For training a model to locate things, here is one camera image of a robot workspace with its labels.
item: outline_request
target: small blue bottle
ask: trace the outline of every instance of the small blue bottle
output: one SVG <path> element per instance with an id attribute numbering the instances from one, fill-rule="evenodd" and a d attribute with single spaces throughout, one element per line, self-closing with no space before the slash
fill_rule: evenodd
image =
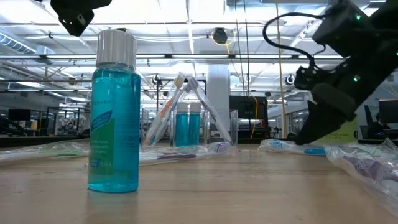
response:
<path id="1" fill-rule="evenodd" d="M 140 76 L 136 40 L 124 30 L 99 33 L 91 96 L 88 188 L 132 192 L 138 188 Z"/>
<path id="2" fill-rule="evenodd" d="M 201 103 L 190 103 L 189 106 L 189 145 L 199 145 Z"/>
<path id="3" fill-rule="evenodd" d="M 188 140 L 188 103 L 177 103 L 175 115 L 175 146 L 187 146 Z"/>

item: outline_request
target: wooden table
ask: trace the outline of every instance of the wooden table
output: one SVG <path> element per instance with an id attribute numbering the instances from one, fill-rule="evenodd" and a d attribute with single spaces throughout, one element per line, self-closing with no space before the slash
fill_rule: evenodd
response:
<path id="1" fill-rule="evenodd" d="M 242 150 L 146 166 L 130 194 L 87 190 L 85 161 L 0 167 L 0 223 L 398 223 L 324 157 Z"/>

